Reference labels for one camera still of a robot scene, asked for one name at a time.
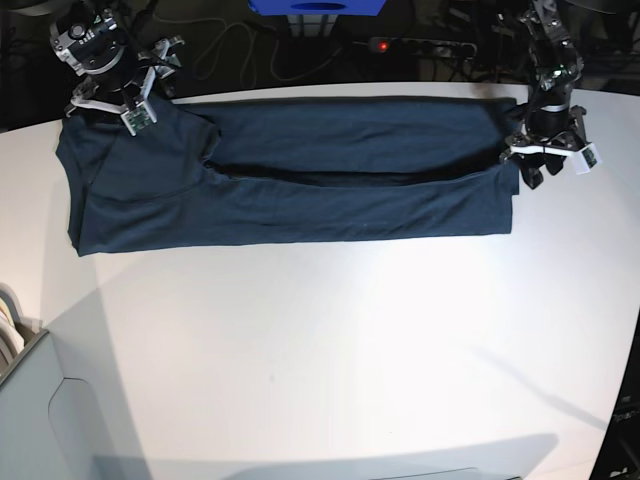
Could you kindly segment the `dark blue T-shirt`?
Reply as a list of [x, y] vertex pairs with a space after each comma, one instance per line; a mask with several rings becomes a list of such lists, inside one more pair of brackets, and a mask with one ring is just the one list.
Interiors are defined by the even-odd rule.
[[63, 122], [56, 155], [81, 256], [511, 231], [511, 98], [152, 104], [159, 121], [137, 134]]

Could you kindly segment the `blue box with oval hole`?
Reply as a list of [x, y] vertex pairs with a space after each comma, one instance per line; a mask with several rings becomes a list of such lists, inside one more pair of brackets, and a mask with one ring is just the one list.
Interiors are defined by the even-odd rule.
[[249, 7], [262, 16], [352, 15], [377, 16], [385, 0], [251, 0]]

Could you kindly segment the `black power strip red light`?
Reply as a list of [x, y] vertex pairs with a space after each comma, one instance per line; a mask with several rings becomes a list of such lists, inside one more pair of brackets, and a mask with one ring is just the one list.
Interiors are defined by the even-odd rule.
[[402, 51], [411, 55], [435, 58], [473, 58], [477, 46], [469, 42], [438, 39], [371, 37], [367, 46], [374, 53]]

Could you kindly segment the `white slats at left edge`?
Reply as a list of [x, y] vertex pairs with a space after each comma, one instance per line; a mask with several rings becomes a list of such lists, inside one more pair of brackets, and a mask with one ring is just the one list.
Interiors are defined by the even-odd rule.
[[14, 292], [1, 284], [1, 374], [42, 330], [42, 322], [26, 317]]

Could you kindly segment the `grey bin at table corner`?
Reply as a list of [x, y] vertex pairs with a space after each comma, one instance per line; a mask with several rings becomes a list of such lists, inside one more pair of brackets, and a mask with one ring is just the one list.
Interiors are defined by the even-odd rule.
[[101, 479], [95, 419], [88, 385], [65, 376], [41, 331], [1, 376], [1, 477]]

